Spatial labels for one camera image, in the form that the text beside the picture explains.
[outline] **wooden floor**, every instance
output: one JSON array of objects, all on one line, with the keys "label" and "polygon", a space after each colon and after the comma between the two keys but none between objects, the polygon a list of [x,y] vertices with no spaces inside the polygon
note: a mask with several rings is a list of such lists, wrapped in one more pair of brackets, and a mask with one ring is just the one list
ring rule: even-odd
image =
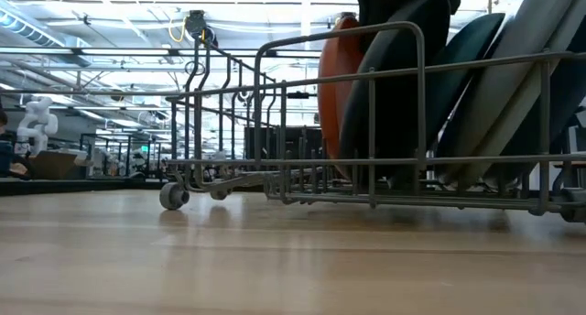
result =
[{"label": "wooden floor", "polygon": [[583,314],[586,225],[555,214],[154,191],[0,198],[0,314]]}]

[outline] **ceiling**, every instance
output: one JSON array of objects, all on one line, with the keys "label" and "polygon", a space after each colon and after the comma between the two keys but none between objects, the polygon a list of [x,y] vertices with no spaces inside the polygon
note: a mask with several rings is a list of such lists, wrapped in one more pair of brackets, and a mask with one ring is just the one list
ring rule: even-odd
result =
[{"label": "ceiling", "polygon": [[[461,0],[459,12],[452,17],[450,32],[457,32],[463,25],[475,17],[485,14],[489,0]],[[493,9],[505,7],[508,0],[493,0]],[[181,37],[183,18],[190,10],[203,10],[209,26],[218,39],[219,47],[235,55],[247,55],[241,59],[254,66],[255,50],[263,44],[281,38],[326,32],[341,12],[358,13],[356,0],[2,0],[0,12],[27,21],[36,31],[48,35],[63,47],[84,48],[151,48],[151,49],[191,49],[193,42],[189,37]],[[0,46],[38,47],[38,44],[0,27]],[[277,81],[301,80],[317,76],[317,58],[322,44],[314,42],[289,46],[286,49],[295,52],[279,52],[287,55],[303,55],[304,59],[266,58],[261,70]],[[24,71],[7,61],[6,52],[0,49],[0,70],[4,75],[11,74],[14,81],[0,81],[4,85],[17,88],[46,88],[68,90],[62,81],[76,83],[81,78],[81,85],[88,92],[97,90],[119,89],[124,91],[176,91],[188,78],[185,66],[190,57],[139,57],[139,56],[90,56],[83,58],[87,66],[80,68],[77,63],[56,59],[55,56],[10,55],[12,60],[25,62],[40,69],[50,76],[39,77],[37,73]],[[231,64],[226,66],[226,58],[211,59],[210,77],[203,89],[217,89],[226,82],[226,71],[231,70],[230,86],[237,86],[238,69]],[[200,77],[194,81],[197,85]],[[253,83],[251,71],[243,70],[243,85]],[[315,93],[314,86],[299,87],[289,90]],[[232,95],[222,98],[223,106],[231,105]],[[169,104],[161,98],[125,99],[122,103],[114,102],[108,97],[85,95],[72,97],[69,101],[78,105],[105,106],[140,106],[146,104],[160,106],[165,112]],[[218,97],[204,99],[204,106],[217,109]],[[278,109],[279,101],[273,106]],[[239,114],[245,115],[243,103],[238,103]],[[313,125],[313,113],[317,112],[315,98],[306,100],[288,100],[288,125]],[[140,111],[89,111],[102,118],[132,121],[144,128],[160,128],[161,135],[168,137],[168,123],[164,120],[146,119],[150,113],[140,117]],[[178,119],[182,122],[182,113]],[[271,123],[278,124],[278,113],[271,114]],[[204,113],[203,129],[210,148],[217,148],[217,131],[219,117],[217,114]],[[224,133],[229,138],[230,121],[224,119]]]}]

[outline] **white robot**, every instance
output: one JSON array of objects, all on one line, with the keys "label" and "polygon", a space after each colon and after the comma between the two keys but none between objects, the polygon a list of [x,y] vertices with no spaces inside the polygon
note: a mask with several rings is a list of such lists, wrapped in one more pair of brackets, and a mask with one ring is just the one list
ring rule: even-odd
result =
[{"label": "white robot", "polygon": [[[30,154],[35,156],[39,152],[47,150],[48,136],[56,134],[59,126],[57,116],[49,113],[49,107],[52,104],[53,100],[49,97],[38,97],[35,101],[27,103],[27,113],[16,130],[16,154],[24,155],[30,151]],[[34,128],[28,127],[35,122],[37,124]],[[35,139],[35,145],[32,149],[28,143],[30,137]]]}]

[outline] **yellow cable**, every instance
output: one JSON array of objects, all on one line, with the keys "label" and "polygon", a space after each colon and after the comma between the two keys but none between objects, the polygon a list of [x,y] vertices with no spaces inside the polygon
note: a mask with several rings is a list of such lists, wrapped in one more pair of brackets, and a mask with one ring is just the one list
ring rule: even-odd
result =
[{"label": "yellow cable", "polygon": [[185,20],[187,20],[187,17],[183,17],[183,23],[181,25],[181,36],[179,37],[179,39],[175,38],[175,36],[173,36],[173,22],[171,21],[171,19],[169,19],[168,21],[168,35],[171,37],[171,39],[173,39],[173,41],[175,42],[181,42],[183,41],[183,37],[185,36]]}]

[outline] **caster wheel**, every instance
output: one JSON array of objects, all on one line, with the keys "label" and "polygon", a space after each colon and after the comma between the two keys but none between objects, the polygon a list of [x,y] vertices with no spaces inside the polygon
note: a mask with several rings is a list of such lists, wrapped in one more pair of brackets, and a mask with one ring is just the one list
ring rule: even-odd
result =
[{"label": "caster wheel", "polygon": [[158,194],[158,200],[165,209],[175,211],[190,201],[190,194],[177,182],[170,182],[163,186]]},{"label": "caster wheel", "polygon": [[210,192],[210,196],[212,196],[212,199],[217,201],[225,200],[229,194],[230,192],[227,190],[215,190]]},{"label": "caster wheel", "polygon": [[[561,190],[564,201],[582,201],[586,203],[586,190],[580,188],[566,188]],[[561,209],[559,215],[567,223],[586,223],[586,208]]]}]

